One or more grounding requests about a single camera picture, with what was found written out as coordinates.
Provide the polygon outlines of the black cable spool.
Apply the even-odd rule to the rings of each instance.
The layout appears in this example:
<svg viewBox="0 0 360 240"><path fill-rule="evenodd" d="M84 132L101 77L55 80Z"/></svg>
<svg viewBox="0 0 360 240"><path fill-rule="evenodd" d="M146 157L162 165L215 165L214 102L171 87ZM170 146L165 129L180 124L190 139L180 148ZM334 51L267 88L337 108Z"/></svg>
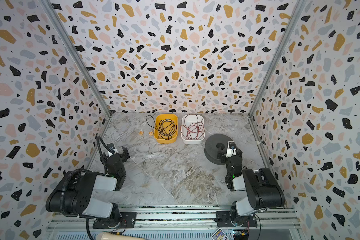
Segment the black cable spool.
<svg viewBox="0 0 360 240"><path fill-rule="evenodd" d="M225 165L229 141L232 139L223 134L208 137L204 148L206 158L213 164Z"/></svg>

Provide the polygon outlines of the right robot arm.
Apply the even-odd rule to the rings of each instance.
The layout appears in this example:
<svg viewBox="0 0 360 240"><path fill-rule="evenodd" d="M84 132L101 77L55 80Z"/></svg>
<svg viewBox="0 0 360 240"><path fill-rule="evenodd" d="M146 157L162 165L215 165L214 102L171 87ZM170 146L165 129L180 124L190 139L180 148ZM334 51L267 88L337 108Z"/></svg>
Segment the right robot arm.
<svg viewBox="0 0 360 240"><path fill-rule="evenodd" d="M226 165L225 183L232 192L246 192L246 196L232 203L229 211L216 212L218 227L257 226L255 213L283 207L285 196L271 170L252 170L243 165L243 152L236 143L217 144L217 159Z"/></svg>

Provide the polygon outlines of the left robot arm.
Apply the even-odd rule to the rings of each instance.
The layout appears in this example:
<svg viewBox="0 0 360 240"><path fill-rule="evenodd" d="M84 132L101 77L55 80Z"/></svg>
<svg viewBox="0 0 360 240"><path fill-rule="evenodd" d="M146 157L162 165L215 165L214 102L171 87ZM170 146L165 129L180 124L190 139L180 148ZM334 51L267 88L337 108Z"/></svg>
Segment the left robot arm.
<svg viewBox="0 0 360 240"><path fill-rule="evenodd" d="M130 228L131 223L116 203L93 197L94 191L118 192L126 180L124 163L130 158L127 148L119 153L113 144L96 138L104 172L76 169L65 173L46 201L46 210L68 218L94 220L95 229Z"/></svg>

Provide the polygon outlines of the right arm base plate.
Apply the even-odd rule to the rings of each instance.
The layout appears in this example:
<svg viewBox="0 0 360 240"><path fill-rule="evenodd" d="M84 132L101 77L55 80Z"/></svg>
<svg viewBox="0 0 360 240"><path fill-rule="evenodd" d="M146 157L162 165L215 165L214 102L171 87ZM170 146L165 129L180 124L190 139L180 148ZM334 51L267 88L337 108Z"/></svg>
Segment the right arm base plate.
<svg viewBox="0 0 360 240"><path fill-rule="evenodd" d="M217 211L215 222L219 228L254 228L258 226L255 216L239 216L230 211Z"/></svg>

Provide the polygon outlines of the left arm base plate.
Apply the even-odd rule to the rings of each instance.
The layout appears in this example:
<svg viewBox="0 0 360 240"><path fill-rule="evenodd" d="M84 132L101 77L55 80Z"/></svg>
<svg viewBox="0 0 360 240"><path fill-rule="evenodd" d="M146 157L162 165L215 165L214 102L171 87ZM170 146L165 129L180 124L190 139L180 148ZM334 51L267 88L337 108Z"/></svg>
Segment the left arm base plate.
<svg viewBox="0 0 360 240"><path fill-rule="evenodd" d="M115 230L133 229L135 227L137 212L121 212L113 218L99 218L93 223L93 229Z"/></svg>

